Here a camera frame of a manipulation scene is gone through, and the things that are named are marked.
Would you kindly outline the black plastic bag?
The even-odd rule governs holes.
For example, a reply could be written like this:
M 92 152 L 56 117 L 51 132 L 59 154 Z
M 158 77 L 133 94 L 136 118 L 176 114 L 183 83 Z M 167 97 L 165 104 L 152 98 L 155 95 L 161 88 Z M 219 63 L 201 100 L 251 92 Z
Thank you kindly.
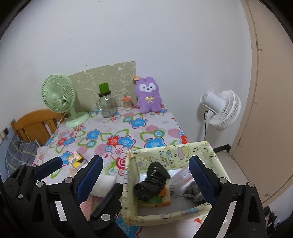
M 148 202 L 154 196 L 159 195 L 171 178 L 168 171 L 159 162 L 152 162 L 148 167 L 146 179 L 134 186 L 134 195 L 143 202 Z

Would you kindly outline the blue plaid bedding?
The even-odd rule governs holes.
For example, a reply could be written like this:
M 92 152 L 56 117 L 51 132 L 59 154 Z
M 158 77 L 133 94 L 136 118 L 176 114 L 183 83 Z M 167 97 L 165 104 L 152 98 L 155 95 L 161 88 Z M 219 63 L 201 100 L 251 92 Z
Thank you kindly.
M 37 142 L 24 142 L 18 135 L 1 144 L 1 179 L 5 181 L 20 165 L 33 165 L 39 148 Z

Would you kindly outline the cotton swab jar orange lid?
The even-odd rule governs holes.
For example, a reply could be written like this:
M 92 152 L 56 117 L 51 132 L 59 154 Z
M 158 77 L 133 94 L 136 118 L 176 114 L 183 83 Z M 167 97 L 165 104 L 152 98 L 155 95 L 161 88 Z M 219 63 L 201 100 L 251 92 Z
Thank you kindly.
M 132 99 L 129 96 L 124 96 L 121 99 L 122 103 L 123 103 L 123 107 L 125 110 L 131 110 L 133 107 L 133 103 L 132 103 Z

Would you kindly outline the wall power socket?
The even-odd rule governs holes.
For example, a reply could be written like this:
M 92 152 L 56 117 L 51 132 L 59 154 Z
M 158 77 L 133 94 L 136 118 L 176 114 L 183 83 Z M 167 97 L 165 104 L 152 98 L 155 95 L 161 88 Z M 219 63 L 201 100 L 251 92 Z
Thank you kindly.
M 1 140 L 4 140 L 4 139 L 7 137 L 8 134 L 9 134 L 9 130 L 8 130 L 8 128 L 6 127 L 6 128 L 0 133 L 0 138 L 1 138 Z

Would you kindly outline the clear plastic zip bag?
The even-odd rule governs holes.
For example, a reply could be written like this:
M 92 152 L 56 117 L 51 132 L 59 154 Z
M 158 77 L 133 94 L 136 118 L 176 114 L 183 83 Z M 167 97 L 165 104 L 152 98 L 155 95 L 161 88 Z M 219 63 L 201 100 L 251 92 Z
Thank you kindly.
M 194 180 L 189 168 L 184 167 L 182 169 L 176 169 L 171 172 L 171 178 L 169 180 L 170 190 L 175 195 L 182 195 L 187 186 Z

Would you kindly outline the wooden chair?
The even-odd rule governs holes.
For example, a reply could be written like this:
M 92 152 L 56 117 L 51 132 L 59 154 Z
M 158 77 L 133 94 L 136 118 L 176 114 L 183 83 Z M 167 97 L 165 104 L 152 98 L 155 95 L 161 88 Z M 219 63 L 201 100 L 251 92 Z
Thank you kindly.
M 62 123 L 67 114 L 55 113 L 51 110 L 37 110 L 13 120 L 10 124 L 13 131 L 24 142 L 37 141 L 44 146 L 57 131 L 58 123 Z

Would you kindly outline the glass mason jar green straw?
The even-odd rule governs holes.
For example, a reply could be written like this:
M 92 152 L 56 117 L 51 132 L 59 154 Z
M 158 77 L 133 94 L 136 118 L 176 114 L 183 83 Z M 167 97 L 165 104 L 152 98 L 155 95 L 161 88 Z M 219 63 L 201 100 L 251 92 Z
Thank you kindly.
M 100 92 L 98 93 L 98 106 L 101 115 L 104 118 L 112 118 L 116 113 L 115 99 L 111 95 L 108 83 L 103 83 L 99 85 Z

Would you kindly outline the white cloth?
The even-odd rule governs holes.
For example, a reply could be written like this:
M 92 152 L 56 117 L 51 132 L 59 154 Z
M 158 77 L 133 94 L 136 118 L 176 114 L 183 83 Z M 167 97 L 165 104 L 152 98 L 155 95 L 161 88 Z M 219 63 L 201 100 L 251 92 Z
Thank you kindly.
M 90 195 L 104 198 L 116 183 L 116 180 L 116 176 L 101 174 L 92 188 Z

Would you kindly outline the white standing fan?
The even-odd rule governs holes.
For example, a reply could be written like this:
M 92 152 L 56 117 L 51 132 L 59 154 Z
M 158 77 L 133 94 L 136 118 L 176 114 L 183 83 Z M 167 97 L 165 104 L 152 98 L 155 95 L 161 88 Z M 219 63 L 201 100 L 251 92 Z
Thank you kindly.
M 200 102 L 206 107 L 204 112 L 204 137 L 206 138 L 209 125 L 216 130 L 225 130 L 238 118 L 241 110 L 241 100 L 232 90 L 219 94 L 206 90 Z

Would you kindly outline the pink folded cloth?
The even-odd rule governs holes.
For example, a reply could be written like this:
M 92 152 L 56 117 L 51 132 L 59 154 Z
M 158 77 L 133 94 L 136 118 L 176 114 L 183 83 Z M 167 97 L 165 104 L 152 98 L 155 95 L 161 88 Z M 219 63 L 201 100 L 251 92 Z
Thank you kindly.
M 80 204 L 79 207 L 88 221 L 90 220 L 92 212 L 101 203 L 102 200 L 102 197 L 89 195 L 87 200 Z

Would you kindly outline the green desk fan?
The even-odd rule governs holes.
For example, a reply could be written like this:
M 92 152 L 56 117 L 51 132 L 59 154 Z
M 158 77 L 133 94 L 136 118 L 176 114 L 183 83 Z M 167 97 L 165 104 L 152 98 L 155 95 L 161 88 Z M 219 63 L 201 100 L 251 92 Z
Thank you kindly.
M 75 111 L 76 91 L 69 77 L 53 74 L 47 77 L 41 87 L 44 104 L 55 113 L 69 113 L 66 127 L 78 127 L 89 119 L 89 113 Z

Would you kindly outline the floral tablecloth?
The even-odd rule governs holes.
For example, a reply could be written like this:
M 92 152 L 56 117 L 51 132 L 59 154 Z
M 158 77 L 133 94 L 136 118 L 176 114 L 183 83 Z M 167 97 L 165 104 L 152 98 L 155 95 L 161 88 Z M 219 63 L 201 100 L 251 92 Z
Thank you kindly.
M 103 174 L 116 176 L 121 183 L 125 156 L 131 149 L 144 149 L 188 143 L 187 136 L 166 105 L 158 112 L 142 114 L 137 108 L 118 108 L 112 118 L 91 111 L 89 119 L 78 127 L 60 125 L 44 146 L 37 150 L 35 165 L 60 157 L 63 166 L 45 178 L 46 184 L 60 183 L 77 170 L 68 157 L 78 152 L 84 159 L 103 158 Z

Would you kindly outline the purple plush bunny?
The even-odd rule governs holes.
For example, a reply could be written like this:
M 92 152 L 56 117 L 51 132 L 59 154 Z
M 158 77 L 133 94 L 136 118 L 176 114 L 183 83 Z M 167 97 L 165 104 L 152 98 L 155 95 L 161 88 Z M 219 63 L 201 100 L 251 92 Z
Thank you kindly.
M 140 113 L 146 114 L 161 110 L 162 98 L 159 90 L 159 86 L 151 76 L 137 80 L 135 95 Z

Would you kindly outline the dark grey drawstring pouch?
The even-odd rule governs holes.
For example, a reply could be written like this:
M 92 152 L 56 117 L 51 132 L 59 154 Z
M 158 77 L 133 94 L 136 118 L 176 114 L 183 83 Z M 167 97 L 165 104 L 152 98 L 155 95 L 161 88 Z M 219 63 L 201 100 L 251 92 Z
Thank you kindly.
M 192 181 L 185 189 L 183 197 L 192 201 L 196 205 L 204 204 L 206 201 L 195 181 Z

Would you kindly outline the yellow cartoon storage box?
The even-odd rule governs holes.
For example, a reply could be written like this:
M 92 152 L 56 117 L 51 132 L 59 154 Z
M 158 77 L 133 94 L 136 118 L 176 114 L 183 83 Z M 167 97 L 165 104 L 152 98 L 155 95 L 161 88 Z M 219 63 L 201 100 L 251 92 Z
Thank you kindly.
M 228 175 L 209 142 L 201 141 L 187 144 L 132 149 L 127 153 L 121 198 L 121 216 L 130 226 L 154 226 L 207 215 L 210 203 L 195 205 L 183 198 L 186 187 L 193 182 L 188 169 L 189 159 L 198 156 L 202 163 L 212 169 L 219 178 Z M 152 162 L 159 162 L 168 171 L 171 178 L 167 181 L 167 198 L 170 204 L 155 207 L 147 205 L 139 207 L 134 195 L 134 187 L 146 178 L 147 170 Z

